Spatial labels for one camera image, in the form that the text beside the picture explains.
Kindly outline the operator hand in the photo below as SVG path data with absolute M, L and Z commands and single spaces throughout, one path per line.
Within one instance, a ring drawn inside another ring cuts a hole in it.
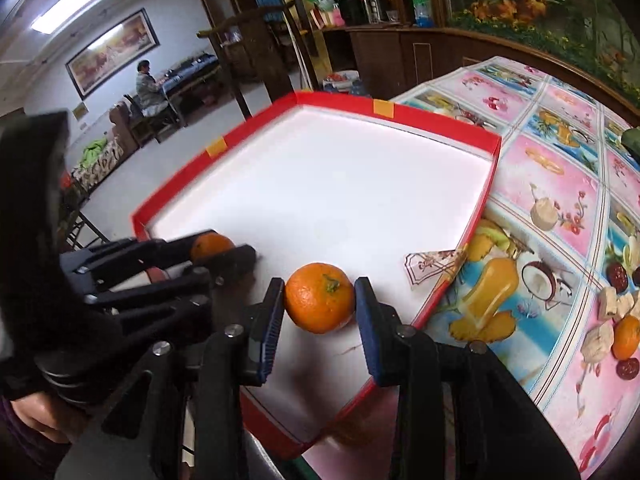
M 45 392 L 11 402 L 15 415 L 21 422 L 52 442 L 75 442 L 88 426 L 88 418 L 66 404 L 57 396 Z

